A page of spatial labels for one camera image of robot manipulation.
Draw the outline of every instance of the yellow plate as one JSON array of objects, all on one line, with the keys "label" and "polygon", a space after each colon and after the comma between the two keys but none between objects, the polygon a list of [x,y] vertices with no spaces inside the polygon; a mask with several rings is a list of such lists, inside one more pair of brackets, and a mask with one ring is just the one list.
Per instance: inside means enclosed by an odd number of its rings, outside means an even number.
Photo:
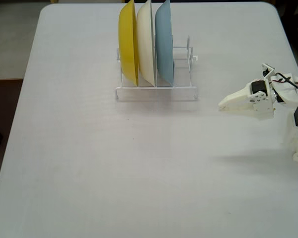
[{"label": "yellow plate", "polygon": [[134,0],[127,3],[120,11],[118,39],[123,74],[138,86],[137,25]]}]

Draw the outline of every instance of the floor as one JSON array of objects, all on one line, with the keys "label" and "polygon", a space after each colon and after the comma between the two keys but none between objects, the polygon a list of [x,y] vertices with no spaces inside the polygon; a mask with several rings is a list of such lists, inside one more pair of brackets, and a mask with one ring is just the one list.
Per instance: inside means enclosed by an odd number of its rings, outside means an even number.
[{"label": "floor", "polygon": [[[121,0],[59,0],[67,2],[121,2]],[[43,2],[0,3],[0,79],[22,79]],[[293,48],[298,64],[298,52]],[[8,138],[22,80],[0,83],[0,130]],[[0,149],[0,162],[6,140]]]}]

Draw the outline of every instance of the plate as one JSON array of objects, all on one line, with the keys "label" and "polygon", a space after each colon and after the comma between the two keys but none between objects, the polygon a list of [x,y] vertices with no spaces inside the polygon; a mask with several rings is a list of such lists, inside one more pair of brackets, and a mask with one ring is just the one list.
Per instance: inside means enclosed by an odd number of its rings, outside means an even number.
[{"label": "plate", "polygon": [[118,41],[124,76],[138,86],[138,47],[135,3],[131,0],[119,14]]},{"label": "plate", "polygon": [[173,86],[174,63],[170,0],[166,0],[155,14],[155,48],[159,75]]},{"label": "plate", "polygon": [[148,0],[138,11],[137,38],[140,73],[147,82],[155,86],[154,36],[151,0]]}]

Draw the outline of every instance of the white plate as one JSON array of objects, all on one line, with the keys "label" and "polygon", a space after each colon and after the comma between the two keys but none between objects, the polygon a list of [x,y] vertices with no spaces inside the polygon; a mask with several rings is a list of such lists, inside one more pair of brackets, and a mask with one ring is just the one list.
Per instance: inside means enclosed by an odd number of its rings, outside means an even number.
[{"label": "white plate", "polygon": [[146,3],[138,11],[137,38],[140,73],[146,81],[155,86],[151,0],[146,1]]}]

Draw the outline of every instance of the red wire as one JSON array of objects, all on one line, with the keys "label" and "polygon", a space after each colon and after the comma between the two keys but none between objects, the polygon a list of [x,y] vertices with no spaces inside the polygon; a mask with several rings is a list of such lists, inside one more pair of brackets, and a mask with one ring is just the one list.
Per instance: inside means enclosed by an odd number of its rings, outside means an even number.
[{"label": "red wire", "polygon": [[276,83],[286,83],[286,81],[283,81],[283,82],[280,82],[280,81],[277,81],[277,80],[273,80],[274,82]]}]

